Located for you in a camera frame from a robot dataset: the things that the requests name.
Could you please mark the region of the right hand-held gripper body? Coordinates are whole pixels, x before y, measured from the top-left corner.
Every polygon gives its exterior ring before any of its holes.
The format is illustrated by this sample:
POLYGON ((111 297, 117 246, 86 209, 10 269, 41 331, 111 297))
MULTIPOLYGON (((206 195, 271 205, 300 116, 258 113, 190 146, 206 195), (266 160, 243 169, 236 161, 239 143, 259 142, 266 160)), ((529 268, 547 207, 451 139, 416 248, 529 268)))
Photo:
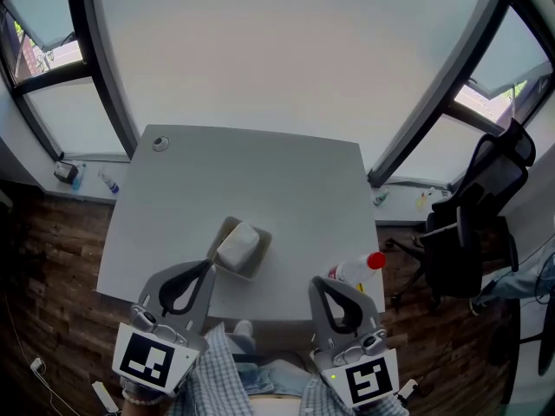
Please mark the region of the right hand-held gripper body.
POLYGON ((396 351, 387 347, 383 328, 362 335, 341 347, 316 348, 312 360, 340 401, 362 407, 399 391, 396 351))

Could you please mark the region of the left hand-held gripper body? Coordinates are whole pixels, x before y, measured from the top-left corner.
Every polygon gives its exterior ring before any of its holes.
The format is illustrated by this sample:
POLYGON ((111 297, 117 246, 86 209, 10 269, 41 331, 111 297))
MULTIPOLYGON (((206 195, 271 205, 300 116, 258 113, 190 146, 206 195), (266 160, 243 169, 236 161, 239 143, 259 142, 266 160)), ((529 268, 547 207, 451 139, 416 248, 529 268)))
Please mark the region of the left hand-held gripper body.
POLYGON ((175 397, 208 349, 190 312, 131 307, 130 323, 119 326, 112 368, 125 380, 175 397))

